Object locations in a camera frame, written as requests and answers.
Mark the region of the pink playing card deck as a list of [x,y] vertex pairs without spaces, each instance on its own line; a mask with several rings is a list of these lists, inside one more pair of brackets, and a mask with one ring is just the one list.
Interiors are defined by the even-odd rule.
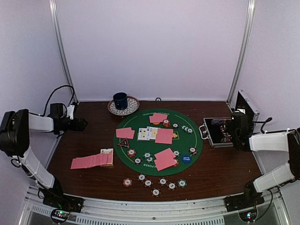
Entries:
[[70,169],[87,169],[96,166],[113,165],[113,153],[99,153],[87,157],[77,157],[72,160]]

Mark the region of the triangular black red dealer button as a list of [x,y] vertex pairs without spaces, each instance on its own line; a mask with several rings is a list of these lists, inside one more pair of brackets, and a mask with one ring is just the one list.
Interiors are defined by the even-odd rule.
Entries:
[[129,140],[127,138],[124,138],[118,143],[119,147],[125,147],[125,148],[130,148]]

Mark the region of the green chips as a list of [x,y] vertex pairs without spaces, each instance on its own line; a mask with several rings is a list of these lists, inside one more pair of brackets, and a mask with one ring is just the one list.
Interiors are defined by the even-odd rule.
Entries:
[[192,134],[192,133],[193,133],[193,129],[190,128],[190,127],[187,127],[187,126],[185,126],[185,125],[183,125],[183,126],[181,127],[181,129],[182,129],[184,132],[188,133],[188,134]]
[[176,157],[179,157],[181,155],[181,152],[178,150],[175,150],[173,153]]
[[143,154],[143,157],[149,163],[151,163],[153,161],[153,156],[152,156],[152,154],[150,152],[145,152]]

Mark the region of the red chips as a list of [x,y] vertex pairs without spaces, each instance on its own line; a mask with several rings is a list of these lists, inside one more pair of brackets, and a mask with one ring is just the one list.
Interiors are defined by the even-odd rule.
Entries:
[[170,123],[170,121],[169,121],[168,119],[163,120],[163,126],[164,126],[165,128],[170,127],[170,125],[171,125],[171,123]]
[[134,150],[134,149],[129,149],[129,150],[127,151],[127,156],[130,157],[130,158],[135,157],[135,156],[136,156],[136,150]]
[[174,161],[175,161],[175,164],[173,166],[177,167],[179,165],[179,161],[178,161],[178,159],[175,159]]

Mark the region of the two of clubs card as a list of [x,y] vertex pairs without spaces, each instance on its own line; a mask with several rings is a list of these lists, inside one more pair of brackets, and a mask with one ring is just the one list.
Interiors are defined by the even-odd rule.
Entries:
[[147,128],[139,128],[138,130],[138,138],[139,141],[146,141],[148,140],[148,130]]

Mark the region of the blue small blind button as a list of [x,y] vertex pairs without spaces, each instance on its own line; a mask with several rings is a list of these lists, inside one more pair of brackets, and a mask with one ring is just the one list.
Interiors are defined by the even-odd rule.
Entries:
[[183,155],[181,160],[183,163],[188,164],[192,162],[192,157],[190,155]]

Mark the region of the red poker chip stack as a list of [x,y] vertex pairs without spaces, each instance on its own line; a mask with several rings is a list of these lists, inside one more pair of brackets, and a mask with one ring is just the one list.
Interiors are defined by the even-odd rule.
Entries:
[[130,178],[126,178],[123,180],[123,185],[125,187],[130,187],[133,184],[132,180]]

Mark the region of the green poker chip stack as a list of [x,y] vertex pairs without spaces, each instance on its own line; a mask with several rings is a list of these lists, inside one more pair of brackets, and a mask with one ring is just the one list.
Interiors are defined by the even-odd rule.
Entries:
[[180,180],[178,180],[177,184],[178,184],[178,187],[185,188],[187,186],[187,181],[185,179],[180,179]]

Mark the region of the nine of spades card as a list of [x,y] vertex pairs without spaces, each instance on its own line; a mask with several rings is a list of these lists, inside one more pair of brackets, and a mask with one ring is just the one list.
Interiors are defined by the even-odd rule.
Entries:
[[147,140],[151,140],[152,139],[152,127],[147,127],[146,134],[147,134]]

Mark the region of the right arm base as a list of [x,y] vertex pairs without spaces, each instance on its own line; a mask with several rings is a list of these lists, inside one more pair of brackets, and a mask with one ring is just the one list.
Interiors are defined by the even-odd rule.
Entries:
[[254,222],[258,218],[257,206],[264,202],[261,196],[249,199],[245,194],[228,195],[224,198],[227,212],[237,211],[239,218],[245,223]]

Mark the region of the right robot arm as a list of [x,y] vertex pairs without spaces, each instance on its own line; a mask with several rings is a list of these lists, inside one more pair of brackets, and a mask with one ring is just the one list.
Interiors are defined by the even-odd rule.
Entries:
[[264,130],[271,120],[252,121],[239,111],[231,114],[229,134],[236,149],[257,154],[284,153],[288,156],[285,163],[245,185],[240,197],[240,203],[245,207],[256,202],[264,191],[300,179],[300,129]]

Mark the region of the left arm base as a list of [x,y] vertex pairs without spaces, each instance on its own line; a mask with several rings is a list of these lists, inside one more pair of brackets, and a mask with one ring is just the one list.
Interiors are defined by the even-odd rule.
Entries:
[[44,205],[53,207],[53,210],[50,213],[50,219],[57,224],[66,222],[69,219],[71,212],[80,213],[83,203],[83,198],[69,195],[65,195],[63,198],[56,196],[43,198]]

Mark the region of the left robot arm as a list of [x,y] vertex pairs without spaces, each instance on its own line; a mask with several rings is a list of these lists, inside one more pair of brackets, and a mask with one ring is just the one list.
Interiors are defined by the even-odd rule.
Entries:
[[11,158],[11,164],[20,167],[26,175],[33,179],[44,198],[57,208],[63,208],[70,202],[64,194],[57,178],[49,173],[37,159],[30,146],[30,131],[53,133],[60,135],[66,131],[82,132],[88,125],[84,118],[74,117],[75,105],[67,107],[63,112],[63,105],[50,105],[47,116],[32,114],[28,109],[17,112],[4,113],[0,124],[0,149]]

